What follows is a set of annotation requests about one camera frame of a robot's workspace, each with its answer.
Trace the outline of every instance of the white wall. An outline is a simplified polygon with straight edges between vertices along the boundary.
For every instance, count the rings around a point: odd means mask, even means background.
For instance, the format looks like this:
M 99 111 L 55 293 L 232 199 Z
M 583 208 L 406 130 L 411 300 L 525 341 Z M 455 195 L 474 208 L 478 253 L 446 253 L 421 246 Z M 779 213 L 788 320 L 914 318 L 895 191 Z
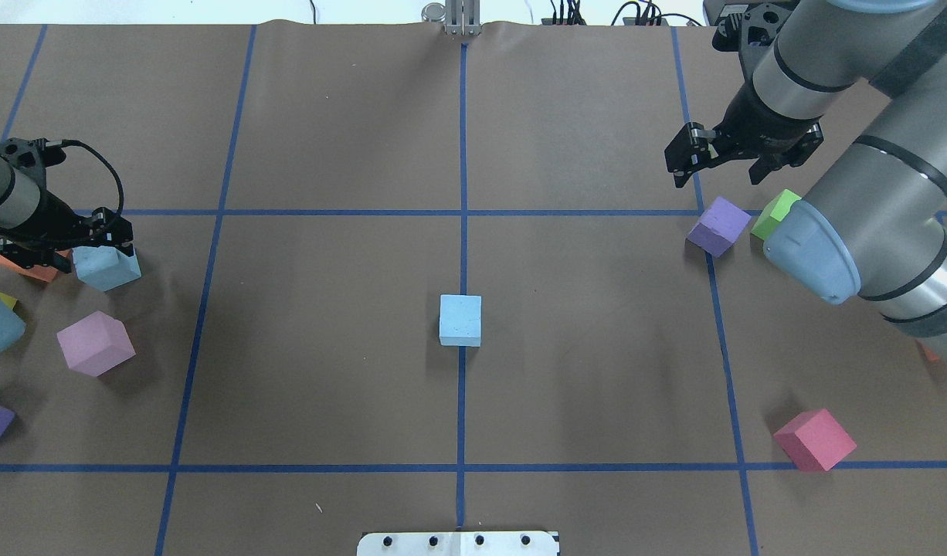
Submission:
M 399 24 L 420 21 L 422 7 L 431 0 L 315 0 L 321 24 Z M 608 25 L 623 0 L 582 0 L 590 25 Z M 703 22 L 701 0 L 657 0 L 665 12 L 678 12 Z M 531 24 L 550 17 L 548 0 L 481 0 L 480 20 Z M 635 8 L 623 15 L 632 17 Z M 308 0 L 0 0 L 0 22 L 170 22 L 170 24 L 252 24 L 273 19 L 311 22 Z M 674 20 L 683 25 L 684 20 Z

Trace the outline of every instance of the blue tape line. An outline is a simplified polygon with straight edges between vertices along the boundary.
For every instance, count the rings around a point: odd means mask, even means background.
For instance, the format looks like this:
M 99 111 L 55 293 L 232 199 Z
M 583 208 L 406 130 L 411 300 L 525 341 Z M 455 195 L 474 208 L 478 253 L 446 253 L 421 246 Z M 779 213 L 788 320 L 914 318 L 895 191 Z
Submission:
M 205 311 L 209 306 L 209 290 L 212 288 L 212 271 L 216 268 L 216 251 L 219 250 L 219 234 L 222 231 L 223 210 L 226 208 L 226 196 L 229 194 L 229 179 L 233 172 L 233 155 L 236 151 L 237 134 L 240 133 L 240 120 L 243 117 L 243 102 L 247 92 L 247 80 L 250 77 L 250 64 L 254 56 L 254 41 L 257 38 L 257 25 L 250 26 L 250 36 L 247 39 L 247 54 L 243 64 L 243 76 L 240 78 L 240 92 L 236 99 L 236 112 L 233 115 L 233 132 L 230 134 L 229 150 L 226 154 L 226 167 L 223 168 L 222 187 L 219 191 L 219 215 L 216 216 L 216 225 L 212 229 L 212 244 L 209 246 L 209 260 L 205 265 L 205 282 L 202 283 L 202 299 L 199 301 L 199 315 L 195 319 L 195 334 L 192 335 L 192 353 L 188 359 L 188 373 L 185 377 L 185 387 L 182 392 L 182 407 L 179 412 L 178 427 L 175 432 L 175 444 L 172 450 L 171 470 L 168 472 L 168 485 L 165 490 L 164 506 L 161 511 L 161 522 L 158 525 L 158 537 L 154 547 L 154 555 L 161 556 L 164 552 L 165 536 L 168 532 L 168 520 L 171 516 L 171 503 L 175 495 L 175 479 L 177 467 L 182 454 L 182 440 L 185 436 L 185 425 L 188 419 L 188 402 L 192 398 L 192 383 L 195 380 L 195 366 L 199 362 L 199 346 L 202 345 L 202 327 L 205 324 Z
M 75 211 L 79 215 L 91 215 L 92 210 Z M 215 208 L 124 208 L 124 215 L 141 217 L 215 217 L 219 211 Z
M 460 295 L 467 295 L 467 244 L 470 206 L 467 201 L 467 49 L 460 45 Z M 457 355 L 457 528 L 467 518 L 467 349 Z
M 460 466 L 452 463 L 393 463 L 393 464 L 195 464 L 177 465 L 182 473 L 222 474 L 353 474 L 353 473 L 455 473 Z M 171 465 L 148 464 L 55 464 L 55 463 L 0 463 L 0 473 L 167 473 Z M 710 471 L 794 471 L 788 461 L 760 461 L 737 463 L 464 463 L 469 473 L 653 473 L 653 472 L 710 472 Z M 947 469 L 947 460 L 909 461 L 842 461 L 834 470 L 930 470 Z
M 697 217 L 694 210 L 601 210 L 600 208 L 582 208 L 582 210 L 483 210 L 469 211 L 471 217 Z
M 748 545 L 752 549 L 752 556 L 759 556 L 759 541 L 755 536 L 755 513 L 752 511 L 752 491 L 748 488 L 748 472 L 745 465 L 745 446 L 742 444 L 742 426 L 738 418 L 738 400 L 735 397 L 735 380 L 731 375 L 731 359 L 728 356 L 728 335 L 724 329 L 724 314 L 721 313 L 721 297 L 718 294 L 717 271 L 714 270 L 714 257 L 704 253 L 707 260 L 707 275 L 711 283 L 711 302 L 714 305 L 714 324 L 718 332 L 718 343 L 721 345 L 721 362 L 724 364 L 725 383 L 728 385 L 728 414 L 731 415 L 731 433 L 735 437 L 735 458 L 742 470 L 738 471 L 738 478 L 742 483 L 742 503 L 745 506 L 745 526 L 748 528 Z
M 0 473 L 167 473 L 168 465 L 0 463 Z
M 683 59 L 679 53 L 679 36 L 676 35 L 676 28 L 670 27 L 669 32 L 672 34 L 672 56 L 676 61 L 676 84 L 679 86 L 679 104 L 683 109 L 683 122 L 690 122 L 692 117 L 690 117 L 690 104 L 686 98 L 686 79 L 683 78 Z M 704 211 L 704 194 L 703 188 L 700 186 L 700 175 L 699 173 L 693 174 L 693 193 L 697 196 L 697 210 L 700 212 Z
M 164 541 L 168 535 L 168 518 L 171 516 L 171 500 L 175 496 L 175 481 L 177 479 L 178 474 L 172 469 L 168 473 L 168 482 L 165 485 L 165 499 L 161 505 L 161 521 L 158 524 L 158 538 L 154 543 L 154 556 L 164 554 Z
M 459 217 L 462 211 L 384 210 L 383 208 L 227 208 L 229 217 Z
M 31 53 L 31 59 L 28 61 L 28 69 L 24 72 L 24 79 L 21 80 L 21 88 L 17 91 L 14 106 L 10 109 L 10 116 L 7 116 L 7 124 L 3 127 L 0 142 L 7 141 L 8 138 L 10 138 L 10 130 L 14 127 L 14 119 L 17 117 L 18 110 L 21 109 L 21 101 L 24 100 L 24 92 L 28 90 L 31 74 L 35 71 L 35 64 L 38 63 L 38 55 L 40 54 L 40 47 L 42 47 L 44 43 L 45 35 L 47 35 L 47 25 L 42 25 L 42 31 L 38 34 L 38 42 L 35 42 L 35 50 Z
M 690 122 L 690 105 L 686 95 L 686 80 L 683 78 L 683 60 L 679 49 L 679 35 L 676 28 L 669 28 L 672 34 L 672 54 L 676 61 L 676 83 L 679 86 L 679 100 L 683 109 L 683 119 Z M 697 197 L 697 209 L 704 211 L 704 193 L 700 183 L 700 175 L 693 174 L 693 190 Z M 738 464 L 745 465 L 745 447 L 742 446 L 742 431 L 738 424 L 738 403 L 735 401 L 735 383 L 731 377 L 731 362 L 728 359 L 728 341 L 724 331 L 724 317 L 721 315 L 721 300 L 718 296 L 717 273 L 714 271 L 714 257 L 704 253 L 707 260 L 707 274 L 711 282 L 711 298 L 714 301 L 714 321 L 717 324 L 718 342 L 721 345 L 721 359 L 724 362 L 725 380 L 728 383 L 728 412 L 731 414 L 731 431 L 735 437 L 735 455 Z M 759 556 L 759 542 L 755 537 L 755 514 L 752 511 L 752 492 L 748 488 L 748 473 L 745 469 L 738 471 L 742 482 L 742 503 L 745 506 L 745 526 L 748 528 L 748 545 L 752 549 L 752 556 Z
M 179 465 L 180 473 L 238 474 L 349 474 L 349 473 L 455 473 L 457 466 L 445 464 L 375 465 Z
M 77 214 L 92 214 L 91 208 L 79 208 Z M 746 211 L 760 214 L 761 211 Z M 412 208 L 124 208 L 125 215 L 145 217 L 179 217 L 180 215 L 227 215 L 227 217 L 697 217 L 695 208 L 530 208 L 529 210 L 412 210 Z
M 471 463 L 470 473 L 652 473 L 738 471 L 736 463 Z
M 457 528 L 466 520 L 467 500 L 467 349 L 459 349 L 457 388 Z

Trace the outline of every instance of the green cube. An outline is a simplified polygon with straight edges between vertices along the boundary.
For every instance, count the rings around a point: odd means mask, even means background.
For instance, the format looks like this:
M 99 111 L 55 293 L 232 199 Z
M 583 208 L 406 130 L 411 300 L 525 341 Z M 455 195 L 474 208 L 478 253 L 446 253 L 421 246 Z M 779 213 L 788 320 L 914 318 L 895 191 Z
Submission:
M 768 239 L 776 226 L 789 214 L 789 209 L 793 203 L 799 201 L 799 195 L 784 189 L 782 193 L 776 195 L 776 198 L 765 205 L 759 220 L 752 226 L 752 235 L 764 240 Z

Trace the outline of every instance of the yellow cube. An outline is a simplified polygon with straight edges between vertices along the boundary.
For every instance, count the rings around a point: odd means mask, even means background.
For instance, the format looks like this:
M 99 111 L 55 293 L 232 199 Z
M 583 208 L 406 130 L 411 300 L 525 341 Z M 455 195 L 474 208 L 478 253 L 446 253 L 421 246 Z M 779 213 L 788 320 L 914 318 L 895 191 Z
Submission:
M 0 292 L 0 300 L 3 302 L 3 305 L 10 307 L 10 310 L 14 310 L 14 307 L 17 307 L 17 298 L 12 298 L 3 292 Z

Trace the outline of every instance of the wire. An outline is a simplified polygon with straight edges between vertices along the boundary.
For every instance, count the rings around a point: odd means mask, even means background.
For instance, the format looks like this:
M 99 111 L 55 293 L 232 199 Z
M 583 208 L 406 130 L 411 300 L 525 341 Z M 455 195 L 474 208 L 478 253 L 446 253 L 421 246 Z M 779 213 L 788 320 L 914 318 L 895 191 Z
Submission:
M 117 210 L 114 212 L 114 217 L 103 228 L 97 229 L 93 235 L 87 237 L 87 239 L 49 239 L 49 237 L 38 237 L 38 236 L 27 236 L 22 233 L 11 232 L 8 229 L 0 228 L 0 235 L 7 236 L 8 239 L 19 239 L 21 242 L 40 242 L 46 244 L 46 246 L 51 246 L 54 249 L 71 249 L 71 247 L 84 246 L 86 242 L 92 242 L 93 240 L 99 239 L 102 236 L 105 236 L 114 226 L 120 221 L 120 217 L 124 214 L 124 183 L 120 180 L 120 175 L 118 175 L 117 170 L 113 168 L 113 165 L 107 161 L 106 158 L 103 158 L 102 154 L 96 152 L 95 148 L 89 147 L 88 144 L 84 144 L 82 141 L 76 140 L 61 140 L 61 147 L 81 147 L 89 151 L 89 154 L 95 156 L 99 162 L 103 163 L 103 166 L 106 166 L 107 170 L 110 170 L 110 173 L 113 174 L 113 180 L 117 183 Z
M 575 21 L 573 22 L 573 25 L 586 25 L 587 24 L 587 22 L 583 20 L 582 12 L 580 12 L 580 1 L 581 0 L 576 0 L 576 14 L 575 14 Z
M 613 25 L 618 22 L 618 17 L 621 15 L 621 12 L 625 11 L 625 8 L 629 6 L 635 6 L 635 25 L 639 25 L 639 22 L 643 22 L 642 25 L 653 24 L 653 20 L 660 17 L 662 9 L 658 7 L 656 3 L 651 2 L 651 0 L 640 0 L 640 2 L 646 3 L 646 9 L 644 9 L 644 11 L 642 10 L 642 5 L 635 0 L 622 4 L 621 8 L 618 8 L 618 13 L 614 15 L 611 26 L 613 27 Z
M 635 2 L 634 0 L 632 0 L 631 2 L 625 2 L 624 4 L 621 5 L 621 7 L 618 8 L 618 13 L 617 13 L 617 14 L 614 14 L 614 19 L 611 20 L 611 27 L 614 27 L 614 24 L 616 24 L 616 22 L 618 22 L 618 18 L 619 18 L 619 16 L 621 15 L 621 12 L 624 12 L 624 11 L 625 11 L 625 8 L 626 8 L 626 7 L 629 7 L 629 6 L 635 6 L 635 10 L 636 10 L 635 17 L 636 17 L 636 18 L 639 17 L 639 15 L 642 15 L 642 5 L 641 5 L 641 4 Z
M 693 22 L 693 25 L 696 25 L 697 27 L 703 27 L 702 22 L 699 22 L 699 21 L 697 21 L 697 20 L 691 18 L 689 15 L 671 14 L 671 13 L 670 13 L 670 14 L 661 14 L 661 13 L 660 13 L 660 14 L 658 15 L 658 18 L 657 18 L 657 21 L 658 21 L 658 22 L 657 22 L 656 25 L 662 25 L 662 18 L 669 17 L 669 15 L 673 15 L 674 17 L 678 17 L 678 18 L 686 18 L 687 20 L 692 21 L 692 22 Z

